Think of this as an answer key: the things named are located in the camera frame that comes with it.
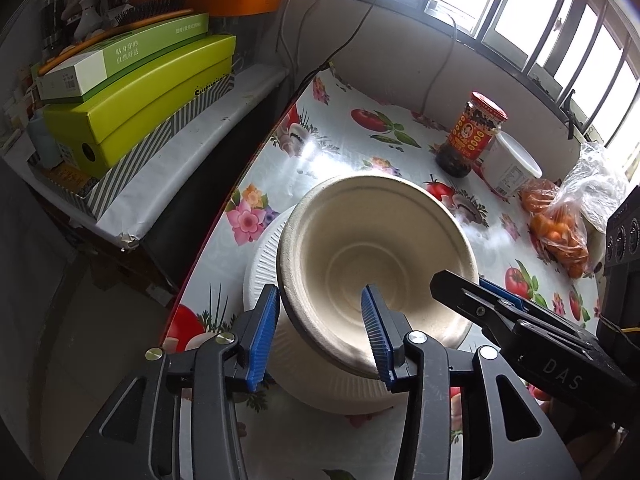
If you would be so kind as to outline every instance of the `black device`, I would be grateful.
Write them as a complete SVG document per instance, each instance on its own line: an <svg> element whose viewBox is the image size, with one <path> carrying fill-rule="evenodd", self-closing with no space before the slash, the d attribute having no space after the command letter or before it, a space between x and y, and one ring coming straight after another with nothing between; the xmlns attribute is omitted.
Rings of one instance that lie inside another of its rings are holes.
<svg viewBox="0 0 640 480"><path fill-rule="evenodd" d="M640 381L640 332L619 329L640 326L640 187L632 190L607 223L604 275L607 288L597 336L620 367Z"/></svg>

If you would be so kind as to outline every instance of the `striped box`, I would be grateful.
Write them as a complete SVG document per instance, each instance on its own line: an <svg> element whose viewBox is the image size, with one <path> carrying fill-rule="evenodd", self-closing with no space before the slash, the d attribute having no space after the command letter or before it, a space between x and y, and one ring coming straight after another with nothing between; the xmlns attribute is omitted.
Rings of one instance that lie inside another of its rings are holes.
<svg viewBox="0 0 640 480"><path fill-rule="evenodd" d="M142 139L100 180L90 177L79 192L73 192L50 180L39 165L37 153L28 160L34 176L67 202L99 220L134 175L177 132L193 121L207 107L229 92L235 84L233 74L225 75L204 92L194 97L155 130Z"/></svg>

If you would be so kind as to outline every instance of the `jar lid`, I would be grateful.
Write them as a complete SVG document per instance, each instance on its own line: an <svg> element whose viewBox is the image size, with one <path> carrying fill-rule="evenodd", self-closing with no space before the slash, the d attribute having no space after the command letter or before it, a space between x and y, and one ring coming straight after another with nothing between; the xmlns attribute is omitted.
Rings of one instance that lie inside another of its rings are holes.
<svg viewBox="0 0 640 480"><path fill-rule="evenodd" d="M491 99L483 96L480 92L471 92L471 101L495 119L498 119L499 121L507 120L507 114L504 113L504 110L491 101Z"/></svg>

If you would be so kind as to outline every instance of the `blue gripper pad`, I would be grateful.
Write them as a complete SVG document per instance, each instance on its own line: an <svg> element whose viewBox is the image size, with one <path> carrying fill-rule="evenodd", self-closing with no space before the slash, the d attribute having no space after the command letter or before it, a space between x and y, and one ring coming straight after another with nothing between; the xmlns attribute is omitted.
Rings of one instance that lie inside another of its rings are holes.
<svg viewBox="0 0 640 480"><path fill-rule="evenodd" d="M249 346L249 366L246 375L246 385L250 392L255 392L258 384L264 379L267 359L271 350L271 341L276 331L277 314L280 311L280 293L274 286L266 298L264 310L258 322L255 336Z"/></svg>
<svg viewBox="0 0 640 480"><path fill-rule="evenodd" d="M510 301L517 309L523 312L528 312L529 309L525 306L524 300L520 296L511 294L508 290L505 290L501 286L489 282L484 278L480 278L480 286L489 292L494 293L496 296L500 296L504 300Z"/></svg>
<svg viewBox="0 0 640 480"><path fill-rule="evenodd" d="M362 320L367 329L367 336L373 351L373 358L376 361L378 375L387 389L390 389L396 382L393 352L368 285L362 290L360 306L362 308Z"/></svg>

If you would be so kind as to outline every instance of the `green box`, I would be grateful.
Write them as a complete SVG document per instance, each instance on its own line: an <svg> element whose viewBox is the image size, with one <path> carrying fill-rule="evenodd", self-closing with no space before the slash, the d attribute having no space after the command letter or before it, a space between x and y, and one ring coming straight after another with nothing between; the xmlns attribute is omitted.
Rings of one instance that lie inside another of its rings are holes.
<svg viewBox="0 0 640 480"><path fill-rule="evenodd" d="M101 41L62 62L38 79L45 103L82 103L153 59L203 37L208 14L147 25Z"/></svg>

